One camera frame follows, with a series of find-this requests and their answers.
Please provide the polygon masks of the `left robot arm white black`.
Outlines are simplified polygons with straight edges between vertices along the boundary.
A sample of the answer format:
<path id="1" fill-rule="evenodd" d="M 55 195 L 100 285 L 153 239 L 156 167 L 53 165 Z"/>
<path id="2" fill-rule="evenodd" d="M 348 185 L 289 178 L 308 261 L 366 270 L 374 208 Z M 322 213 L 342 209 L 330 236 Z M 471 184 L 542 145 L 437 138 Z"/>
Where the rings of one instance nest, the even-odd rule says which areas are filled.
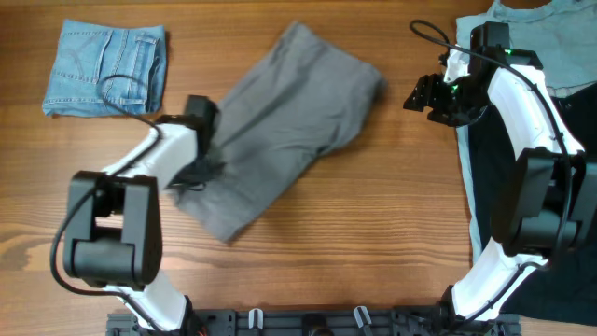
<path id="1" fill-rule="evenodd" d="M 54 247 L 62 269 L 84 281 L 87 296 L 119 298 L 144 335 L 204 335 L 190 299 L 160 268 L 160 193 L 202 191 L 215 175 L 207 159 L 219 110 L 190 95 L 181 115 L 162 115 L 118 163 L 71 179 L 67 215 Z"/>

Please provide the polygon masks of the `grey shorts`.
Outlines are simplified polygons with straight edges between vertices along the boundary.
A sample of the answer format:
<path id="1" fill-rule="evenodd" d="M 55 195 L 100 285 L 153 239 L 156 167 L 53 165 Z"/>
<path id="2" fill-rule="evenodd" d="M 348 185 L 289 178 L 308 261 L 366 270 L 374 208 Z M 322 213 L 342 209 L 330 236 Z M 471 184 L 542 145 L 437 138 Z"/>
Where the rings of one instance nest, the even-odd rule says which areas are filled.
<path id="1" fill-rule="evenodd" d="M 385 85 L 373 65 L 291 23 L 220 101 L 210 179 L 177 191 L 177 208 L 232 241 L 314 161 L 360 134 Z"/>

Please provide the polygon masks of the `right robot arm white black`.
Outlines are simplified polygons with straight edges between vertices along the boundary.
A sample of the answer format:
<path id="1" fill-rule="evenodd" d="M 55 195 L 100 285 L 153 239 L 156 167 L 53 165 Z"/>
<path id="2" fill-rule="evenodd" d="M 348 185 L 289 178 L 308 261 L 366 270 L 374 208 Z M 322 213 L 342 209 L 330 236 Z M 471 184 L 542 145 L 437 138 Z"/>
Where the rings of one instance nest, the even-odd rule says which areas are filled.
<path id="1" fill-rule="evenodd" d="M 514 49 L 506 24 L 476 27 L 468 48 L 428 21 L 412 21 L 410 29 L 445 48 L 444 72 L 420 77 L 405 108 L 459 128 L 493 107 L 513 148 L 515 166 L 495 206 L 491 238 L 429 318 L 441 335 L 487 332 L 531 273 L 584 245 L 596 210 L 596 163 L 552 103 L 537 54 Z"/>

